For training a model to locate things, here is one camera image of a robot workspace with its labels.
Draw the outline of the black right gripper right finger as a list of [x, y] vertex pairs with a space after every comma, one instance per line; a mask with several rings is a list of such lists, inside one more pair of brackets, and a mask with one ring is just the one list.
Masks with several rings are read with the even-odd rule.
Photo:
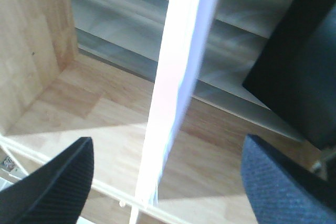
[[258, 223], [335, 223], [335, 186], [258, 135], [245, 137], [240, 172]]

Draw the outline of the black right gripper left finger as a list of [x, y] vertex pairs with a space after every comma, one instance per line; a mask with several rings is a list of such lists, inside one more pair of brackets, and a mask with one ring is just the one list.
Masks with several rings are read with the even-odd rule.
[[1, 223], [76, 223], [94, 174], [93, 141], [81, 137], [1, 191]]

